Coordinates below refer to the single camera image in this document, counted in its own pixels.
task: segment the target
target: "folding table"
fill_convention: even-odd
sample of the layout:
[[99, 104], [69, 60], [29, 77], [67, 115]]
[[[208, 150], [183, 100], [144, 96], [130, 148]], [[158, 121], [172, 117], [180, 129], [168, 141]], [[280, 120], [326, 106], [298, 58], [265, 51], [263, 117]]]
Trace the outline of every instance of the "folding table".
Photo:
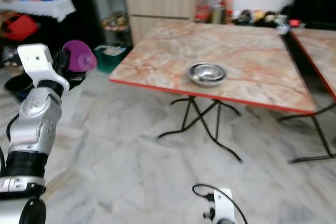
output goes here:
[[[227, 72], [226, 80], [213, 88], [202, 88], [192, 83], [186, 75], [187, 68], [202, 61], [222, 66]], [[303, 114], [315, 111], [296, 65], [277, 31], [271, 28], [173, 20], [159, 22], [109, 79], [116, 83], [188, 95], [186, 99], [177, 100], [188, 102], [181, 129], [159, 137], [187, 131], [200, 120], [209, 137], [240, 162], [240, 157], [218, 140], [220, 108], [224, 106], [240, 114], [224, 101]], [[201, 111], [195, 97], [210, 98], [213, 104]], [[198, 116], [186, 125], [191, 105]], [[214, 107], [217, 107], [215, 136], [204, 119], [204, 115]]]
[[293, 29], [292, 35], [305, 52], [310, 63], [313, 65], [316, 73], [320, 76], [326, 88], [332, 95], [334, 102], [326, 108], [308, 115], [292, 115], [280, 118], [284, 121], [293, 118], [310, 117], [319, 134], [321, 143], [326, 152], [323, 156], [303, 157], [291, 161], [291, 163], [299, 163], [306, 161], [315, 161], [323, 159], [335, 158], [336, 154], [332, 153], [323, 133], [317, 116], [333, 109], [336, 106], [336, 31], [315, 30], [315, 29]]

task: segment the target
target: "metal bowl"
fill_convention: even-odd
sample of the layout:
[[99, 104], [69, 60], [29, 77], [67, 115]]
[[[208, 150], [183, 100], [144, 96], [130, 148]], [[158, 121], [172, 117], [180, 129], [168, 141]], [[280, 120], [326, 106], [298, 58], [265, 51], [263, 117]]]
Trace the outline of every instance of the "metal bowl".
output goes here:
[[202, 87], [213, 87], [221, 84], [225, 77], [225, 70], [216, 64], [208, 62], [196, 63], [188, 68], [188, 77]]

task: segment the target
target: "black cable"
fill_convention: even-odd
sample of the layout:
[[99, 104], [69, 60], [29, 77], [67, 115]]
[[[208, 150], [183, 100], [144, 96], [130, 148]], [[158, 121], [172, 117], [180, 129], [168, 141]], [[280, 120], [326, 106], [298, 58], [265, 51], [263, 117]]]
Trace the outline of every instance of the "black cable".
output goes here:
[[5, 168], [5, 156], [4, 153], [2, 152], [1, 146], [0, 146], [0, 164], [1, 164], [1, 168], [0, 168], [0, 176]]
[[244, 220], [244, 223], [245, 224], [248, 224], [247, 223], [247, 220], [245, 218], [245, 215], [243, 214], [243, 211], [238, 207], [238, 205], [229, 197], [227, 196], [223, 191], [221, 191], [220, 189], [218, 189], [217, 187], [214, 187], [214, 186], [211, 186], [211, 185], [208, 185], [208, 184], [196, 184], [193, 186], [193, 192], [194, 194], [196, 194], [197, 196], [199, 197], [202, 197], [202, 198], [205, 198], [205, 199], [208, 199], [208, 196], [207, 195], [202, 195], [202, 194], [199, 194], [196, 192], [195, 188], [196, 187], [207, 187], [207, 188], [210, 188], [212, 190], [216, 190], [218, 192], [220, 192], [221, 194], [223, 194], [236, 208], [237, 210], [239, 211], [240, 215], [242, 216], [243, 220]]
[[14, 123], [14, 121], [19, 117], [19, 114], [17, 114], [15, 117], [13, 117], [13, 119], [11, 119], [11, 121], [9, 122], [9, 124], [7, 125], [7, 129], [6, 129], [6, 135], [8, 137], [8, 140], [10, 141], [11, 139], [11, 125]]

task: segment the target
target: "trash bin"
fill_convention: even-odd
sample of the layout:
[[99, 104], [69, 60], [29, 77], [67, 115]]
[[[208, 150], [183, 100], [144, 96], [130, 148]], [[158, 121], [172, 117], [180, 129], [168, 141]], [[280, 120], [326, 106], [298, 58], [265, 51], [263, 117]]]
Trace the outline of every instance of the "trash bin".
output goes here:
[[131, 51], [129, 47], [101, 45], [95, 48], [98, 69], [110, 73]]

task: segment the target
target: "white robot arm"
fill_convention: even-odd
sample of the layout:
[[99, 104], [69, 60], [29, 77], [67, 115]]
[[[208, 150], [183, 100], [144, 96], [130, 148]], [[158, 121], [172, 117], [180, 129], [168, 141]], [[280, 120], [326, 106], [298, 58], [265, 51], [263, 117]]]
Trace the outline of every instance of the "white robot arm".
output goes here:
[[0, 174], [0, 223], [44, 224], [46, 207], [39, 197], [46, 190], [45, 165], [61, 117], [61, 95], [69, 91], [69, 82], [53, 69], [45, 45], [19, 46], [18, 53], [35, 88], [9, 125], [11, 144]]
[[[208, 194], [200, 194], [197, 188], [208, 188], [212, 192]], [[235, 208], [240, 213], [244, 224], [248, 224], [240, 207], [232, 200], [231, 190], [228, 188], [217, 188], [208, 184], [196, 184], [193, 186], [193, 192], [197, 196], [213, 203], [214, 207], [210, 207], [209, 212], [203, 213], [204, 219], [210, 219], [213, 224], [237, 224], [235, 219]]]

